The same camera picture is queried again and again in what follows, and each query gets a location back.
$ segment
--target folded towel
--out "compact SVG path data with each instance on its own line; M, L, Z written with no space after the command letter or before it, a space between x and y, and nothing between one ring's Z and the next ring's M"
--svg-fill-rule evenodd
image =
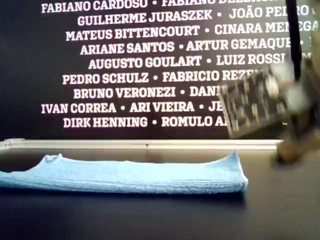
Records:
M237 151L205 163L82 161L46 155L27 171L1 172L0 187L133 194L216 194L247 188Z

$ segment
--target black table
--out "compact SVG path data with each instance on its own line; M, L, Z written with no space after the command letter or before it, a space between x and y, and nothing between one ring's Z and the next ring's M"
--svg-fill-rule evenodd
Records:
M218 150L10 149L0 170L25 170L45 154L79 160L208 162ZM241 194L157 196L0 189L1 240L317 240L320 154L274 168L272 151L240 150Z

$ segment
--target black wall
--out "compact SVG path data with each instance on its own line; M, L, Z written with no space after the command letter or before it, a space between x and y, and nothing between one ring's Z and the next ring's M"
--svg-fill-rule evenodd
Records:
M128 0L132 4L143 3L143 0ZM284 24L278 24L276 31L268 32L266 24L272 22L286 22L287 17L277 12L267 16L268 7L282 7L285 2L282 0L267 1L241 1L216 0L215 4L205 5L182 5L182 6L162 6L164 2L158 0L157 4L149 0L145 8L128 9L108 9L90 10L80 12L61 12L61 13L42 13L42 4L47 3L43 0L2 0L0 7L0 140L7 138L26 138L26 139L227 139L228 132L224 124L223 114L220 109L210 111L212 101L218 101L216 95L213 96L190 96L190 87L206 88L207 86L219 86L226 83L223 78L224 73L231 70L252 70L258 64L249 64L248 55L258 54L286 54L290 49L276 45L274 49L232 49L232 42L239 39L276 39L288 38L289 33L282 29ZM183 2L203 2L201 0ZM257 8L262 10L261 17L230 18L233 9L250 8L255 12ZM185 21L165 21L165 22L144 22L131 24L104 24L92 26L79 26L80 16L109 16L120 14L146 13L146 18L155 12L175 12L183 11L209 11L212 19L207 20L185 20ZM302 48L307 53L309 51L309 28L314 22L311 20L311 9L306 5L302 8L300 20L304 26L302 29ZM259 24L262 32L239 33L239 34L218 34L215 32L217 25L224 24ZM198 35L192 36L167 36L167 37L133 37L115 39L115 29L133 28L157 28L193 26L198 31ZM113 34L110 39L104 40L78 40L66 41L66 32L71 31L92 31L106 30ZM225 40L228 49L217 50L195 50L187 51L190 42L204 40ZM145 52L127 53L128 44L138 43L159 43L167 44L172 42L173 51L165 52ZM83 45L109 45L124 44L124 53L116 54L94 54L81 55ZM218 55L244 55L244 63L232 65L218 65ZM180 56L201 56L200 64L197 66L172 66L172 67L147 67L144 63L146 58L175 57ZM143 66L140 68L110 68L110 69L89 69L91 60L96 59L119 59L119 58L141 58ZM163 72L186 72L186 71L216 71L219 74L217 79L209 78L207 81L176 81L165 82ZM63 75L84 75L116 73L141 73L148 74L148 82L133 83L103 83L99 84L63 84ZM118 91L129 91L124 88L148 88L148 87L175 87L175 96L172 97L120 97ZM74 99L74 89L106 89L113 92L111 98L96 99ZM181 112L156 112L153 103L160 102L188 102L190 109L194 111ZM71 104L88 103L108 103L114 104L116 112L104 113L71 113ZM134 107L133 103L150 104L150 112L130 112ZM68 104L67 113L42 113L42 105L47 104ZM163 117L194 117L207 119L210 126L162 126ZM146 117L147 124L140 127L93 127L93 118L126 118L126 117ZM64 127L64 118L90 118L91 127ZM269 132L268 135L261 136L262 139L272 139L278 132Z

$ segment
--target circuit board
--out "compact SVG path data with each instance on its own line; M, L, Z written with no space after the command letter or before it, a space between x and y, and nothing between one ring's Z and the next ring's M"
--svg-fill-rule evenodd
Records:
M285 104L269 95L268 76L268 71L261 70L220 88L218 97L232 139L260 132L289 115Z

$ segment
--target microfiber cloth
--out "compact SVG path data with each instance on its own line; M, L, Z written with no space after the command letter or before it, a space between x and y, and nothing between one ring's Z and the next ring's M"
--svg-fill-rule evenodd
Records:
M0 187L124 194L243 192L248 179L237 151L205 163L83 161L46 155L27 171L1 172Z

